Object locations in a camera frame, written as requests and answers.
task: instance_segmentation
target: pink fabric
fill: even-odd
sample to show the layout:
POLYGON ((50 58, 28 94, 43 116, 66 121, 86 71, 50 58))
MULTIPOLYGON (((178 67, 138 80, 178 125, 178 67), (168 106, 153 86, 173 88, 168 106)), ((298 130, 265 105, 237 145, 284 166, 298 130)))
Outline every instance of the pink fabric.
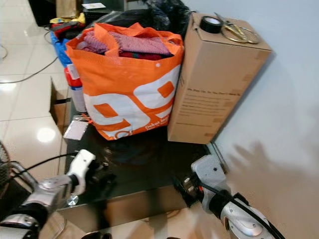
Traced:
POLYGON ((109 31, 109 33, 114 36, 121 51, 154 53, 165 56, 171 55, 159 37, 139 38, 134 36, 125 36, 111 31, 109 31))
POLYGON ((103 54, 104 52, 108 51, 107 46, 96 39, 94 36, 94 31, 89 31, 84 37, 84 41, 80 42, 76 46, 76 49, 98 54, 103 54))

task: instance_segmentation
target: folded clothes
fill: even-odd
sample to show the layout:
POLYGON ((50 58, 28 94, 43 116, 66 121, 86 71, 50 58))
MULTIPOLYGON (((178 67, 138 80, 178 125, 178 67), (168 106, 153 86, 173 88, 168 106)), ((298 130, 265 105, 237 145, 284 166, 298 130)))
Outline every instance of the folded clothes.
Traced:
POLYGON ((151 60, 151 61, 158 61, 158 60, 166 57, 166 56, 163 57, 162 55, 153 54, 153 53, 138 53, 138 52, 128 52, 128 51, 120 52, 119 56, 136 58, 136 59, 151 60))
POLYGON ((125 36, 116 32, 109 33, 114 36, 121 51, 153 53, 171 56, 169 50, 162 43, 160 37, 140 38, 134 36, 125 36))
POLYGON ((107 46, 96 39, 94 36, 94 31, 89 31, 84 37, 84 41, 80 42, 76 46, 76 49, 94 52, 97 54, 103 54, 104 52, 108 51, 107 46))

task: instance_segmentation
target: brown box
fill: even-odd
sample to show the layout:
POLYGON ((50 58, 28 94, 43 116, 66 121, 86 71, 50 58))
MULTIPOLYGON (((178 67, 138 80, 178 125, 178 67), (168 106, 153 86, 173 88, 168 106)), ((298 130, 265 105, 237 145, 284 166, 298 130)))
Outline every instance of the brown box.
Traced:
MULTIPOLYGON (((168 124, 168 140, 209 143, 271 53, 268 44, 243 44, 199 27, 193 13, 185 58, 168 124)), ((253 30, 245 21, 230 19, 253 30)))
POLYGON ((78 17, 82 11, 82 2, 82 0, 55 0, 56 17, 78 17))

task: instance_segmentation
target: scissors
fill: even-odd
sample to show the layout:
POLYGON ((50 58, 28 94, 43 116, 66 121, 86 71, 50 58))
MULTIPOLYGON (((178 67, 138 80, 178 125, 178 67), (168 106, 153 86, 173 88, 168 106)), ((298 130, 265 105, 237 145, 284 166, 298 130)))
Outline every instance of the scissors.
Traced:
POLYGON ((235 41, 235 42, 250 43, 250 44, 258 44, 260 42, 260 36, 257 33, 255 33, 254 31, 249 30, 245 27, 237 26, 236 24, 233 24, 230 21, 226 20, 224 17, 222 17, 218 13, 215 13, 215 14, 219 18, 219 20, 223 23, 223 27, 221 28, 221 33, 227 39, 229 39, 231 41, 235 41), (225 33, 226 30, 233 33, 235 36, 237 36, 237 38, 229 37, 225 33), (243 30, 249 32, 250 36, 254 35, 254 37, 253 37, 254 39, 251 39, 250 36, 247 36, 247 34, 245 34, 243 30))

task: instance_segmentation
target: small card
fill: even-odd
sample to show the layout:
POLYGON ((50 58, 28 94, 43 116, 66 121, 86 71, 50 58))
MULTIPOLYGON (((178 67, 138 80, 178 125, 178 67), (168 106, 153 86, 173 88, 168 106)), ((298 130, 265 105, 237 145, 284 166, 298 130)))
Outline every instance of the small card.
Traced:
POLYGON ((82 6, 84 6, 86 9, 105 8, 106 7, 103 4, 101 4, 100 2, 82 4, 82 6))
POLYGON ((69 73, 71 75, 72 80, 76 80, 80 78, 79 73, 73 64, 68 64, 67 68, 69 69, 69 73))
POLYGON ((88 122, 73 120, 63 137, 73 140, 81 140, 88 125, 88 122))

